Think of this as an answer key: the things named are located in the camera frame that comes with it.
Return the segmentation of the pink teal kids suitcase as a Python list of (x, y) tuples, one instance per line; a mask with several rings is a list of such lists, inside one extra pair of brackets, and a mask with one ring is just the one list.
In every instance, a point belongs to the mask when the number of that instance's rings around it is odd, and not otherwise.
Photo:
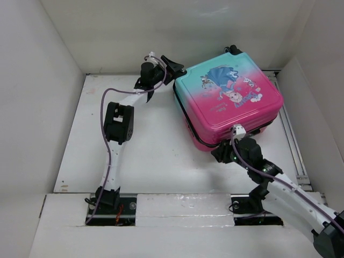
[(271, 124), (283, 96), (236, 45), (186, 69), (173, 85), (175, 102), (197, 149), (210, 152), (231, 136), (233, 125), (257, 134)]

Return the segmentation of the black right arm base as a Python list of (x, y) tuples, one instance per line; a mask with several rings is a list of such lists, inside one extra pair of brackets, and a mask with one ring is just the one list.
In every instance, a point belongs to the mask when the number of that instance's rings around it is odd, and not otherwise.
[(234, 194), (228, 210), (233, 213), (235, 226), (283, 226), (284, 222), (278, 216), (264, 210), (263, 197), (266, 189), (257, 186), (248, 194)]

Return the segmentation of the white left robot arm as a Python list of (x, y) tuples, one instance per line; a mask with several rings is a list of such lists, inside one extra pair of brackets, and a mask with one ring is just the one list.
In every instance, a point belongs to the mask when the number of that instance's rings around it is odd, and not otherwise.
[(184, 65), (174, 62), (164, 55), (144, 57), (140, 76), (132, 91), (108, 88), (101, 98), (101, 133), (108, 158), (107, 165), (95, 193), (95, 207), (102, 207), (114, 213), (120, 205), (120, 159), (134, 129), (134, 111), (153, 97), (155, 90), (184, 75)]

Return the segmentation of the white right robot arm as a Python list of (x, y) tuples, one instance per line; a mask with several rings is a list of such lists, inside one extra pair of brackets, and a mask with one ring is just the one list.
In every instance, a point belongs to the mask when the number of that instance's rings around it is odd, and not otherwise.
[(234, 162), (257, 184), (249, 207), (272, 213), (302, 232), (321, 257), (343, 257), (343, 213), (322, 204), (274, 163), (265, 159), (252, 138), (223, 141), (211, 154), (219, 163)]

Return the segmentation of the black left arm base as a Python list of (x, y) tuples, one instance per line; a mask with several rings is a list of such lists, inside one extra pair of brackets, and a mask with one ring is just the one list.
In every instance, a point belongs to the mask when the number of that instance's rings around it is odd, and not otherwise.
[(87, 226), (135, 226), (137, 195), (99, 187), (95, 195), (84, 200), (88, 204)]

